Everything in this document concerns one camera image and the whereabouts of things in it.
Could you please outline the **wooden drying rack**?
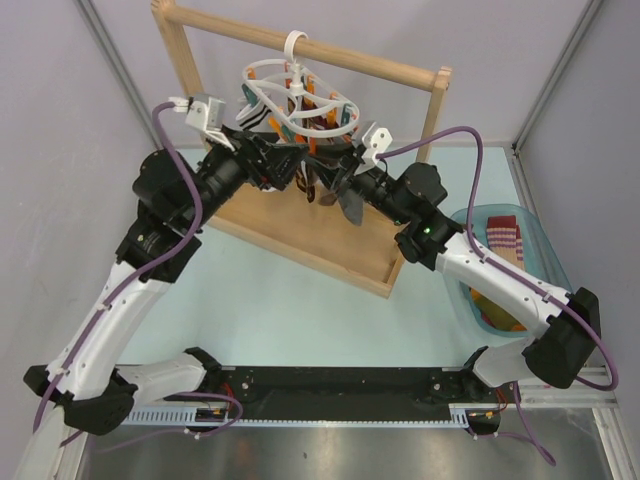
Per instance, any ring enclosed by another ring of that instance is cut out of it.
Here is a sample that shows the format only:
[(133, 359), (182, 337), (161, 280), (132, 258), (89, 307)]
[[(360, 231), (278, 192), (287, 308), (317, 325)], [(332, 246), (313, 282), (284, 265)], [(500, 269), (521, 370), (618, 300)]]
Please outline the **wooden drying rack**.
[[(178, 5), (154, 1), (153, 16), (179, 82), (187, 95), (203, 90), (185, 33), (192, 27), (285, 53), (291, 59), (316, 60), (430, 93), (423, 136), (434, 133), (452, 71), (438, 72), (383, 57), (285, 34)], [(338, 206), (308, 202), (294, 186), (260, 193), (245, 186), (210, 220), (210, 225), (241, 240), (388, 297), (404, 263), (393, 237), (397, 227), (367, 207), (361, 226), (350, 224)]]

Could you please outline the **teal clip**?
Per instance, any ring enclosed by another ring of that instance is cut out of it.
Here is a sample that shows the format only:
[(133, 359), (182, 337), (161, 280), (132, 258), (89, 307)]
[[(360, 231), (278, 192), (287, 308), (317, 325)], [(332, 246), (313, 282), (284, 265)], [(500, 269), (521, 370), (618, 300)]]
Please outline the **teal clip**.
[(254, 94), (254, 92), (245, 83), (243, 83), (241, 85), (241, 89), (242, 89), (242, 92), (243, 92), (248, 104), (251, 107), (254, 107), (258, 103), (257, 97)]

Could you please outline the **white plastic clip hanger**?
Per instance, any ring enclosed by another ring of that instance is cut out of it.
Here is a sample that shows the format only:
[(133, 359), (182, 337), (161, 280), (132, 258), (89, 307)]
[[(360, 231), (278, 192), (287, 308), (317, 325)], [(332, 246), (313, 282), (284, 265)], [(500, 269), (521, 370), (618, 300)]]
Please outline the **white plastic clip hanger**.
[(291, 31), (284, 42), (283, 56), (246, 66), (242, 84), (247, 84), (258, 102), (271, 110), (268, 120), (273, 116), (292, 133), (316, 141), (349, 137), (358, 129), (360, 110), (294, 53), (296, 42), (307, 37), (302, 31)]

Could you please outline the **olive orange striped sock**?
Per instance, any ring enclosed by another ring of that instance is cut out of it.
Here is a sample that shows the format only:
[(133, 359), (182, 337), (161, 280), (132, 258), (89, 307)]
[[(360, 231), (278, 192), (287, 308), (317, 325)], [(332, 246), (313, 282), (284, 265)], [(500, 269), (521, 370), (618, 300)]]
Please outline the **olive orange striped sock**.
[(503, 332), (524, 332), (526, 328), (506, 310), (480, 294), (477, 290), (470, 290), (471, 299), (480, 311), (483, 321), (489, 326)]

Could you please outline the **white sock black stripes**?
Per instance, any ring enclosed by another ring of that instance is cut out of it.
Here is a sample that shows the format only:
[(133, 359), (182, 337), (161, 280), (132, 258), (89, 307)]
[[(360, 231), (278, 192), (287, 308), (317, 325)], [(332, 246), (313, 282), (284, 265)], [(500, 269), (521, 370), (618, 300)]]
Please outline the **white sock black stripes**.
[(247, 131), (260, 125), (270, 114), (271, 110), (262, 102), (255, 105), (247, 103), (240, 109), (235, 120), (241, 131)]

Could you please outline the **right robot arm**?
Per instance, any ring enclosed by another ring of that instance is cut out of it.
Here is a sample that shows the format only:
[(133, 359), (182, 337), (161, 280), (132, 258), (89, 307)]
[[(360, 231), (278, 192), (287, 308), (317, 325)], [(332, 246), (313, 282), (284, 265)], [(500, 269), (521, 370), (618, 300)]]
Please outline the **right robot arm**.
[(394, 178), (385, 168), (366, 167), (362, 152), (347, 144), (321, 146), (309, 161), (327, 188), (356, 195), (400, 226), (394, 240), (408, 262), (478, 291), (528, 333), (525, 340), (478, 349), (461, 376), (463, 393), (484, 401), (498, 386), (525, 378), (559, 389), (578, 381), (600, 338), (597, 296), (544, 282), (480, 246), (470, 228), (440, 210), (447, 191), (436, 166), (412, 163)]

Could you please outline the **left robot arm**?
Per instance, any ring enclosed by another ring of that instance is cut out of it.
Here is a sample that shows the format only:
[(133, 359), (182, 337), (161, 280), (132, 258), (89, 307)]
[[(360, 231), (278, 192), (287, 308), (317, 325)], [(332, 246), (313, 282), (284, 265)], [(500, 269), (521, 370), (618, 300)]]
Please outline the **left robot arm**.
[(219, 365), (199, 347), (155, 364), (117, 361), (200, 248), (203, 225), (245, 184), (285, 190), (309, 151), (304, 143), (277, 143), (271, 134), (227, 135), (231, 144), (212, 145), (196, 169), (168, 140), (143, 161), (133, 184), (137, 218), (116, 250), (101, 296), (61, 356), (27, 370), (25, 384), (54, 404), (66, 426), (101, 436), (138, 406), (191, 393), (207, 400), (219, 392)]

